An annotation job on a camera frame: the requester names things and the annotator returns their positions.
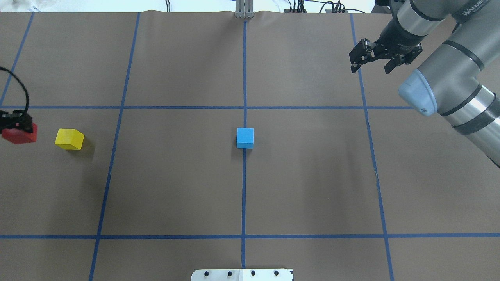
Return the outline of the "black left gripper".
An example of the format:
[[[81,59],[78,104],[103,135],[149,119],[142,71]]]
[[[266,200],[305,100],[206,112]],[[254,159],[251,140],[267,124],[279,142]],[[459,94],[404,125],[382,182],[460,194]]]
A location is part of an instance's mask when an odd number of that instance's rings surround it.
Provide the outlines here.
[[[0,111],[0,133],[6,133],[7,130],[11,129],[33,133],[34,125],[32,116],[23,110],[14,110],[11,113]]]

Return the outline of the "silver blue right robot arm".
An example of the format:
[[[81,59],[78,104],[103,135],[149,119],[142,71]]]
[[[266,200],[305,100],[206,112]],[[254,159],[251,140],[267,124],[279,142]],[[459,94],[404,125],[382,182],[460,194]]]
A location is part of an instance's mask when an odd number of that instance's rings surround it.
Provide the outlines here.
[[[392,18],[371,42],[361,39],[350,51],[352,73],[387,59],[390,73],[411,64],[421,42],[447,17],[451,35],[398,88],[399,96],[424,116],[438,113],[452,128],[499,165],[499,95],[477,75],[499,57],[498,0],[377,0]]]

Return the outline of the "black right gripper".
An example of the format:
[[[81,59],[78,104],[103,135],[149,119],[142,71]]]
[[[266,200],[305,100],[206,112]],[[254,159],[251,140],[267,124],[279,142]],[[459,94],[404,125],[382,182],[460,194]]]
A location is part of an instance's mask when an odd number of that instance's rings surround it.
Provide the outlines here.
[[[400,41],[396,39],[385,41],[378,39],[373,42],[363,38],[349,52],[351,73],[356,73],[367,62],[390,59],[384,66],[385,73],[389,74],[402,64],[412,63],[423,51],[422,41],[423,37],[402,39]]]

